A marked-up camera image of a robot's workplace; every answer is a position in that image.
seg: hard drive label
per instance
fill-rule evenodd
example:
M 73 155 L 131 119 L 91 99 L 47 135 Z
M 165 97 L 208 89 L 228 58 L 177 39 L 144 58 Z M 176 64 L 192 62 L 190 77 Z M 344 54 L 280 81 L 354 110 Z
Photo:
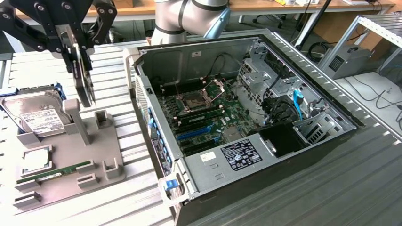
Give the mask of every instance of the hard drive label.
M 248 139 L 220 148 L 220 150 L 234 171 L 263 160 Z
M 20 116 L 35 134 L 64 128 L 55 109 L 20 114 Z

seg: gray device box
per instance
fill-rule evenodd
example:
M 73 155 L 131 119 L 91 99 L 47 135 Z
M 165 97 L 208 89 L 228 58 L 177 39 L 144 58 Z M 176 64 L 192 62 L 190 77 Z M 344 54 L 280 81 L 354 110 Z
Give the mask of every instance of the gray device box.
M 326 55 L 332 51 L 332 49 L 334 48 L 330 48 L 327 50 Z M 355 75 L 355 73 L 368 61 L 370 56 L 370 50 L 359 47 L 358 45 L 343 46 L 339 49 L 338 54 L 328 67 L 324 69 L 326 75 L 331 79 L 340 79 Z

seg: wooden table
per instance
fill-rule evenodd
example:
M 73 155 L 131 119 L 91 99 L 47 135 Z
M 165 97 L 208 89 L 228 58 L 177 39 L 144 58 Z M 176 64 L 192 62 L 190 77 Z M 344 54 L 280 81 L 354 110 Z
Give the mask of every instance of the wooden table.
M 125 4 L 125 0 L 115 0 L 117 7 L 117 16 L 115 21 L 132 21 L 132 20 L 149 20 L 155 19 L 155 2 L 153 0 L 135 0 L 132 8 L 121 8 L 121 5 Z M 240 16 L 239 22 L 243 21 L 244 16 L 247 15 L 268 15 L 268 14 L 299 14 L 306 10 L 304 6 L 298 4 L 290 6 L 282 6 L 279 3 L 270 0 L 231 0 L 231 15 Z M 308 28 L 311 27 L 312 21 L 318 16 L 318 12 L 324 4 L 324 0 L 320 0 L 318 4 L 311 4 L 307 13 L 311 13 L 310 19 L 307 20 L 304 29 L 298 38 L 296 44 L 302 41 Z M 391 6 L 395 4 L 388 0 L 380 0 L 383 14 Z M 332 0 L 330 6 L 327 7 L 326 12 L 351 12 L 351 11 L 372 11 L 372 5 L 348 5 L 342 0 Z M 37 22 L 28 18 L 20 11 L 17 11 L 17 16 L 29 24 L 37 25 Z M 96 11 L 89 10 L 87 17 L 83 23 L 92 23 L 96 20 Z M 24 52 L 21 43 L 7 35 L 11 45 L 16 52 Z

